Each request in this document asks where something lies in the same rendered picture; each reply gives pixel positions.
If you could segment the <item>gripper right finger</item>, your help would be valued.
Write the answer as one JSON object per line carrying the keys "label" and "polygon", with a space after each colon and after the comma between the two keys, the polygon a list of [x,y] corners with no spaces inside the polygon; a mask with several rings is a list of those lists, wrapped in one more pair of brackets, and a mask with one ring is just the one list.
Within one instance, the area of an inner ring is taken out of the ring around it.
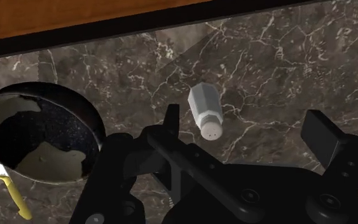
{"label": "gripper right finger", "polygon": [[316,224],[358,224],[358,136],[309,109],[301,138],[325,168],[307,195],[307,215]]}

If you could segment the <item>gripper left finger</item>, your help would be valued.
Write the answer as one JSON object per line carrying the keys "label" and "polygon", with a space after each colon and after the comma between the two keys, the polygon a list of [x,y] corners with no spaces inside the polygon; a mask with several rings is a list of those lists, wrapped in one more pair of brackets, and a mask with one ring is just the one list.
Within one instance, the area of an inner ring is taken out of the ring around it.
{"label": "gripper left finger", "polygon": [[108,136],[69,224],[146,224],[131,194],[139,175],[152,174],[174,205],[162,224],[256,224],[265,216],[259,193],[240,181],[244,168],[226,165],[178,137],[179,106],[161,125]]}

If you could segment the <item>black speckled pan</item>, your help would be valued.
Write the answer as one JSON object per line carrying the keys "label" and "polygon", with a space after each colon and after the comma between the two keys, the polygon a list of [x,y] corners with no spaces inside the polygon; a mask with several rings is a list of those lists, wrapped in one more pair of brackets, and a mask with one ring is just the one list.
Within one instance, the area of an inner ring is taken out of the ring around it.
{"label": "black speckled pan", "polygon": [[0,164],[25,178],[86,179],[105,136],[99,112],[70,88],[28,81],[0,89]]}

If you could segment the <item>white salt shaker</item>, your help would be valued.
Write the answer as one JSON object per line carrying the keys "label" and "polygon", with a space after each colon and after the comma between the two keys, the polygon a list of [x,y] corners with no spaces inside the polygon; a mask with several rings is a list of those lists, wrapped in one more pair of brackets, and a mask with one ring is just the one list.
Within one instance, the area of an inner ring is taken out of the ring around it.
{"label": "white salt shaker", "polygon": [[191,87],[188,103],[202,137],[215,141],[223,134],[223,110],[217,88],[201,82]]}

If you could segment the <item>yellow handled knife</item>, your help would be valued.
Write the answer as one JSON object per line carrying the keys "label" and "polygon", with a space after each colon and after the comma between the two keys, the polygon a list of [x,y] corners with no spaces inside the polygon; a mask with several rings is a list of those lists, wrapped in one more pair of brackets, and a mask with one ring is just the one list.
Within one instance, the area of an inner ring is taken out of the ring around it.
{"label": "yellow handled knife", "polygon": [[14,184],[13,180],[10,178],[5,167],[0,164],[0,180],[4,182],[12,200],[18,207],[18,214],[25,220],[31,220],[32,214],[30,209],[27,207],[27,204],[24,201],[24,198],[21,196],[18,188]]}

